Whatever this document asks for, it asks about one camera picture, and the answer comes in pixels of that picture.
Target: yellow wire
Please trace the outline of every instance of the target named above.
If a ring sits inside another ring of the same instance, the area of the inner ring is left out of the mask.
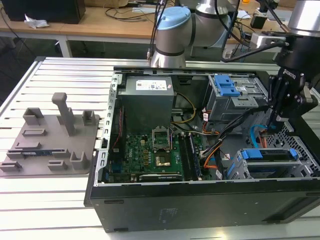
[[[187,98],[187,97],[186,97],[185,95],[183,95],[182,93],[177,92],[176,94],[184,97],[185,100],[187,100],[187,101],[191,104],[191,106],[192,106],[192,108],[193,108],[193,114],[192,114],[192,116],[191,116],[189,119],[187,119],[187,120],[184,120],[184,121],[172,121],[171,123],[172,123],[172,124],[185,124],[185,123],[188,123],[188,122],[192,121],[192,120],[195,118],[195,116],[196,116],[196,107],[195,107],[195,105],[190,101],[190,99]]]

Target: label sticker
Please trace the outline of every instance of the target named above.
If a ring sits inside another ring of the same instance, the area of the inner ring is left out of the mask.
[[[208,120],[209,120],[209,114],[208,113],[204,113],[203,114],[203,121],[208,122]]]
[[[237,89],[238,91],[247,91],[244,86],[236,86],[235,89]]]
[[[136,90],[154,90],[154,91],[166,91],[166,80],[138,80],[135,84]]]
[[[215,175],[218,177],[219,180],[222,179],[222,174],[221,174],[221,172],[219,172],[218,169],[215,171]]]
[[[230,160],[230,154],[225,154],[221,160]]]
[[[23,155],[37,155],[35,152],[23,152]]]

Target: slotted aluminum surface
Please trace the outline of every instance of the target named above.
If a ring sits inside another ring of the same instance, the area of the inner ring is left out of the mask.
[[[9,98],[0,107],[0,161],[24,124],[28,107],[43,114],[58,114],[52,94],[66,92],[74,114],[95,110],[104,116],[114,66],[147,66],[144,60],[51,58],[34,62]],[[263,70],[276,74],[273,64],[188,62],[191,68]],[[307,113],[315,129],[320,109]],[[100,145],[102,122],[95,147]],[[320,207],[290,224],[234,226],[203,229],[106,234],[93,208],[85,208],[88,176],[62,178],[0,178],[0,239],[320,239]]]

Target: black cable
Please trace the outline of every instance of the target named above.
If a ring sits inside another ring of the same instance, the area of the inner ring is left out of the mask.
[[[30,51],[30,53],[31,53],[34,57],[36,57],[36,55],[34,54],[34,52],[27,46],[27,44],[26,44],[26,43],[15,33],[15,31],[9,26],[9,24],[7,23],[7,21],[6,21],[5,17],[4,17],[4,14],[3,14],[2,10],[4,10],[4,7],[2,7],[2,8],[0,9],[0,13],[1,13],[1,17],[2,17],[5,25],[7,25],[7,27],[10,29],[10,31],[18,38],[19,41],[21,41],[21,42],[23,43],[23,45]]]
[[[260,52],[263,52],[265,50],[269,50],[269,49],[273,49],[273,48],[277,48],[277,47],[284,47],[284,46],[286,46],[285,42],[278,41],[278,42],[271,43],[271,44],[263,46],[263,47],[256,48],[256,49],[254,49],[252,51],[249,51],[249,52],[246,52],[246,53],[244,53],[242,55],[235,56],[235,57],[229,58],[229,59],[222,58],[221,60],[224,63],[230,63],[230,62],[234,62],[234,61],[237,61],[239,59],[242,59],[242,58],[245,58],[245,57],[260,53]]]
[[[244,42],[241,42],[241,40],[234,35],[234,33],[232,32],[232,30],[229,30],[229,28],[227,27],[227,25],[224,23],[224,21],[222,20],[220,13],[218,11],[218,1],[214,1],[214,9],[215,9],[215,13],[220,21],[220,23],[223,25],[223,27],[227,30],[227,35],[231,35],[235,40],[237,40],[239,43],[243,44],[246,47],[249,47],[248,45],[246,45]]]
[[[228,33],[232,32],[233,23],[235,23],[237,21],[239,5],[240,5],[240,1],[238,1],[237,5],[235,6],[235,11],[234,11],[234,13],[232,15],[232,18],[230,20],[230,26],[229,26],[229,28],[227,30]],[[225,36],[225,39],[223,40],[223,44],[222,44],[222,47],[221,47],[222,51],[225,49],[229,37],[230,37],[230,34],[227,34]]]
[[[168,3],[168,0],[165,0],[163,8],[162,8],[161,13],[160,13],[160,16],[157,17],[156,26],[155,26],[155,29],[154,29],[153,40],[152,40],[152,44],[151,44],[151,55],[154,54],[154,45],[155,45],[155,40],[156,40],[156,33],[157,33],[158,27],[160,25],[160,22],[162,20],[162,15],[164,14],[164,11],[166,9],[167,3]]]
[[[155,6],[155,12],[154,12],[154,23],[153,23],[152,34],[150,39],[150,46],[149,46],[150,57],[154,54],[154,42],[155,42],[154,39],[156,38],[156,26],[157,26],[158,14],[159,14],[160,8],[161,8],[160,0],[157,0],[156,6]]]
[[[274,17],[274,19],[276,20],[276,22],[280,25],[280,27],[282,28],[282,30],[285,33],[288,33],[290,30],[288,29],[288,27],[286,25],[283,24],[283,22],[280,20],[280,18],[277,16],[277,14],[275,13],[275,11],[269,6],[269,4],[267,3],[266,0],[262,0],[263,3],[265,4],[265,6],[268,8],[268,10],[270,11],[270,13],[272,14],[272,16]]]
[[[153,14],[153,13],[151,12],[151,13],[141,14],[141,15],[138,15],[138,16],[116,17],[116,16],[112,16],[112,15],[108,14],[108,12],[109,12],[110,10],[112,10],[112,9],[115,9],[115,8],[114,8],[114,7],[111,7],[111,8],[109,8],[108,10],[106,10],[106,11],[105,11],[105,15],[107,15],[107,16],[110,17],[110,18],[116,19],[116,20],[130,20],[130,19],[134,20],[134,19],[136,19],[136,18],[140,18],[140,17],[144,17],[144,16],[146,16],[146,15]]]
[[[236,55],[236,52],[238,51],[239,47],[240,47],[240,43],[238,43],[238,46],[236,46],[236,48],[235,48],[234,52],[232,53],[231,57],[234,57]]]
[[[250,29],[251,31],[253,31],[254,33],[256,32],[255,30],[253,30],[251,27],[249,27],[248,25],[243,24],[240,21],[237,21],[238,24],[241,24],[242,26],[245,26],[246,28]]]

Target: black box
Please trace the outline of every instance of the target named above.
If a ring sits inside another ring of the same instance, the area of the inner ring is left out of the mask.
[[[253,15],[250,26],[253,29],[262,29],[267,20],[266,16]]]
[[[85,14],[84,0],[2,0],[11,21],[36,20],[78,24]]]

